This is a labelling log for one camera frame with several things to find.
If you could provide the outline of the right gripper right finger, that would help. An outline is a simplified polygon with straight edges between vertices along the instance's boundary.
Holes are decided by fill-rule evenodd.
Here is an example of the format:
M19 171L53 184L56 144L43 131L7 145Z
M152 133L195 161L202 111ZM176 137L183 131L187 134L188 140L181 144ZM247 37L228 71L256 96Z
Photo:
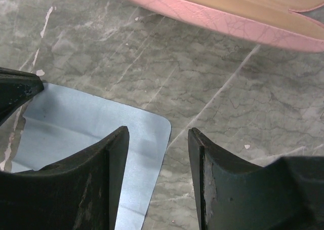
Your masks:
M281 157L266 167L188 131L200 229L323 229L323 157Z

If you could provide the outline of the light blue cleaning cloth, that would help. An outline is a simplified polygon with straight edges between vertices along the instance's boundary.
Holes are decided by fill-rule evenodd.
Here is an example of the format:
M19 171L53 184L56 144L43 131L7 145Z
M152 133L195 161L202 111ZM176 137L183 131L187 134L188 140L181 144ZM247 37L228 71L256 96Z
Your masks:
M130 134L116 229L141 229L166 153L164 117L71 88L48 84L28 105L13 173L39 170L103 139L121 126Z

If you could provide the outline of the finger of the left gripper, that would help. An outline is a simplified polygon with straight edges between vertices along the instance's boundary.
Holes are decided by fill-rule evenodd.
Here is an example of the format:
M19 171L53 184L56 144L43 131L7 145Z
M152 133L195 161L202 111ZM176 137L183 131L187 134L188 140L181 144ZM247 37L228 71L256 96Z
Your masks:
M43 82L36 74L1 68L1 124L43 90Z

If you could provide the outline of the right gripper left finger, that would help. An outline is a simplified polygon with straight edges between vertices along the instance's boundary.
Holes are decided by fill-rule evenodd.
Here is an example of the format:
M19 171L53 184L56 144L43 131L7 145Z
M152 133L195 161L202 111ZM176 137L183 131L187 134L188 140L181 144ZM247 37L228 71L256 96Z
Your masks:
M38 171L1 173L1 229L114 229L129 149L119 127Z

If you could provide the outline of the pink glasses case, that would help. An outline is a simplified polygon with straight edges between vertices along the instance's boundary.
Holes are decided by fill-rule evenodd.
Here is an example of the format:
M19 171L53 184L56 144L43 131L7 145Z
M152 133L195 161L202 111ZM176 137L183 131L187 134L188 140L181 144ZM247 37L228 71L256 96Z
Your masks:
M130 0L161 15L240 39L323 51L323 24L305 16L323 0Z

